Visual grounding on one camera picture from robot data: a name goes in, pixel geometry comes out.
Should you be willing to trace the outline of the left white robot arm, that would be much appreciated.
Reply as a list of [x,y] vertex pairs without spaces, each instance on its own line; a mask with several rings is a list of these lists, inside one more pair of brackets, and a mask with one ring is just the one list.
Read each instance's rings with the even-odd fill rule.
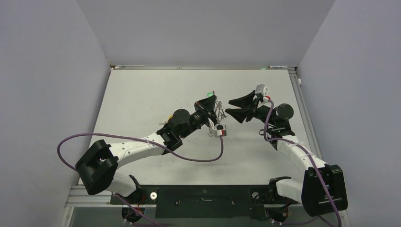
[[117,172],[131,162],[175,151],[188,137],[203,125],[213,129],[217,124],[215,104],[217,97],[195,102],[195,112],[176,110],[167,123],[155,133],[144,138],[107,144],[94,142],[75,164],[75,168],[89,195],[109,191],[121,195],[128,203],[136,203],[141,197],[139,185],[131,176]]

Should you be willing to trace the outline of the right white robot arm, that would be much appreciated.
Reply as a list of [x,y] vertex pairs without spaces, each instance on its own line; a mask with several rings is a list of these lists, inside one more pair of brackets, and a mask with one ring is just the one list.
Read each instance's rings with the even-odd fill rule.
[[272,202],[289,198],[301,203],[311,217],[348,208],[342,169],[319,159],[301,144],[290,126],[289,120],[294,116],[291,105],[275,105],[268,95],[256,90],[228,103],[233,108],[226,109],[226,113],[239,123],[252,119],[262,121],[263,137],[304,175],[302,182],[289,176],[271,179],[273,186],[267,189],[267,196]]

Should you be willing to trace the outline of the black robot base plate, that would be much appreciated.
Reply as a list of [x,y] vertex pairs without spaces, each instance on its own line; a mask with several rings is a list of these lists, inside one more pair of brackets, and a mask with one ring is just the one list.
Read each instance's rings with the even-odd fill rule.
[[265,210],[295,201],[279,196],[269,185],[142,185],[122,200],[122,205],[155,205],[156,218],[263,218]]

